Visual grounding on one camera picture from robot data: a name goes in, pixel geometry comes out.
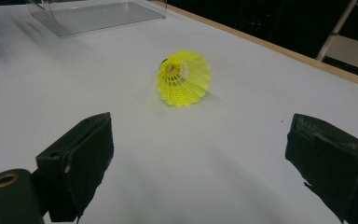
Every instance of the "clear plastic box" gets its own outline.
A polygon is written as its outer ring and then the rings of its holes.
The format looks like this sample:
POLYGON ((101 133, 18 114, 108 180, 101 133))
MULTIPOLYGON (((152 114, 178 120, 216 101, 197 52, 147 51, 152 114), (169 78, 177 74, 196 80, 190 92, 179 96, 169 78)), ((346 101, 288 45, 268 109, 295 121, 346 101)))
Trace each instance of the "clear plastic box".
POLYGON ((31 15, 58 36, 165 18, 167 0, 26 0, 31 15))

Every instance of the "black object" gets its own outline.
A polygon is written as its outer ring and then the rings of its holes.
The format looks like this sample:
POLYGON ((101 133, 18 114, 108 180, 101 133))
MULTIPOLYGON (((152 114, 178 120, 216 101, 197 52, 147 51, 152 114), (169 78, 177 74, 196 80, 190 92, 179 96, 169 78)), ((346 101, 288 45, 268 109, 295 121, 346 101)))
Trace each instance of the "black object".
POLYGON ((81 217, 113 158, 109 113, 79 122, 36 157, 33 174, 0 174, 0 224, 38 224, 49 211, 53 222, 81 217))
POLYGON ((358 139, 320 119, 295 114, 285 157, 341 222, 358 224, 358 139))

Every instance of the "shuttlecock cork base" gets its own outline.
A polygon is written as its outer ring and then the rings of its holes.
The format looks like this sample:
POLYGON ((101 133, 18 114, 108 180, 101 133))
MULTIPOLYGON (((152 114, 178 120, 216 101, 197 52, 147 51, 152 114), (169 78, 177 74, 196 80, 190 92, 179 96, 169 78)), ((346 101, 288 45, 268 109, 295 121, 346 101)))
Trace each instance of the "shuttlecock cork base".
POLYGON ((158 90, 168 105, 188 106, 205 95, 210 86, 211 70, 202 55, 179 51, 161 63, 158 90))

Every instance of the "table edge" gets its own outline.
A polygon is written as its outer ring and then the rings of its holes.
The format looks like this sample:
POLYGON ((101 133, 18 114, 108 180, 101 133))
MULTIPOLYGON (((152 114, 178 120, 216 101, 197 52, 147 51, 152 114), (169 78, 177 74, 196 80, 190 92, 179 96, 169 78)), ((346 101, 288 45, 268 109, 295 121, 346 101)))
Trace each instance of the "table edge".
POLYGON ((330 73, 332 75, 347 79, 348 81, 351 81, 351 82, 354 82, 354 83, 358 84, 358 76, 353 74, 353 73, 350 73, 350 72, 347 72, 345 70, 336 68, 335 66, 332 66, 332 65, 327 64, 327 63, 319 62, 319 61, 317 61, 315 59, 312 59, 312 58, 307 57, 305 55, 302 55, 300 53, 291 51, 290 49, 285 49, 285 48, 280 47, 278 45, 269 43, 268 41, 262 40, 260 38, 255 37, 255 36, 247 35, 246 33, 243 33, 241 31, 235 30, 235 29, 233 29, 231 27, 225 26, 225 25, 223 25, 221 23, 218 23, 216 21, 208 20, 208 19, 203 18, 203 17, 201 17, 199 15, 196 15, 194 13, 185 11, 185 10, 179 8, 179 7, 174 7, 174 6, 168 5, 168 9, 171 10, 171 11, 174 11, 176 13, 182 14, 184 16, 187 16, 187 17, 189 17, 189 18, 191 18, 193 20, 200 21, 202 23, 208 24, 208 25, 210 25, 210 26, 212 26, 214 28, 217 28, 219 30, 222 30, 222 31, 228 32, 230 34, 236 35, 238 37, 241 37, 243 39, 252 41, 252 42, 256 43, 257 45, 260 45, 260 46, 263 46, 265 48, 274 50, 274 51, 279 52, 280 54, 283 54, 283 55, 285 55, 287 57, 290 57, 290 58, 295 59, 297 61, 300 61, 302 63, 306 63, 306 64, 308 64, 310 66, 313 66, 313 67, 319 68, 321 70, 324 70, 325 72, 328 72, 328 73, 330 73))

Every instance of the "table surface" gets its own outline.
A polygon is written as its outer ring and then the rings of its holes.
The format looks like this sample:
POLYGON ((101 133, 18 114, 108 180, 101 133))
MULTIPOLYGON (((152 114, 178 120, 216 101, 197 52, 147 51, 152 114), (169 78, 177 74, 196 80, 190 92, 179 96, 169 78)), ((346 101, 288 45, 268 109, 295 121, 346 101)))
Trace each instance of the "table surface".
POLYGON ((107 111, 115 157, 81 223, 339 223, 285 160, 286 135, 300 113, 358 137, 358 84, 171 10, 58 38, 25 6, 0 7, 0 172, 35 170, 39 152, 107 111), (177 108, 156 76, 181 49, 213 77, 177 108))

